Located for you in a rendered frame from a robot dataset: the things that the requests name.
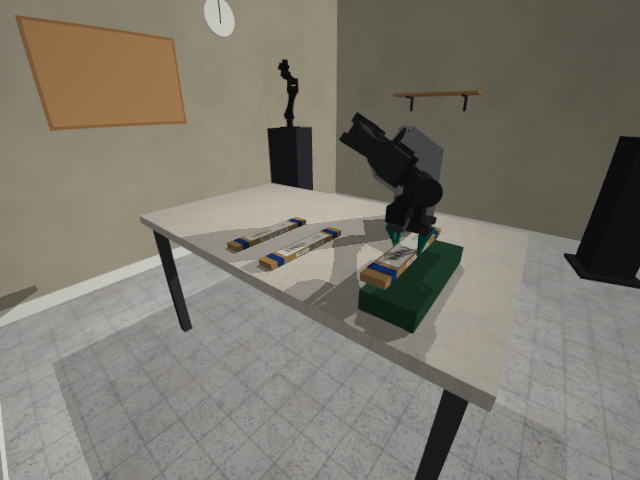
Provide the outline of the cream welding electrode pack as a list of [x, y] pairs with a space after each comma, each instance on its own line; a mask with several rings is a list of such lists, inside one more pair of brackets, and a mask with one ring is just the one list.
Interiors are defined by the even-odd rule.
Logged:
[[295, 217], [271, 227], [254, 232], [252, 234], [246, 235], [244, 237], [230, 241], [227, 243], [227, 246], [229, 249], [235, 252], [239, 252], [305, 224], [305, 219]]

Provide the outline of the white welding electrode pack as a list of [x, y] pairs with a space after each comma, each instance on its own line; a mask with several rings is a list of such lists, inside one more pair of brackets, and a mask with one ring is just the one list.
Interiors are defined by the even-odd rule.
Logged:
[[[423, 251], [440, 235], [441, 228], [435, 228]], [[417, 258], [418, 235], [408, 234], [361, 271], [360, 280], [385, 290]]]
[[341, 230], [328, 227], [260, 258], [259, 265], [272, 271], [340, 235]]

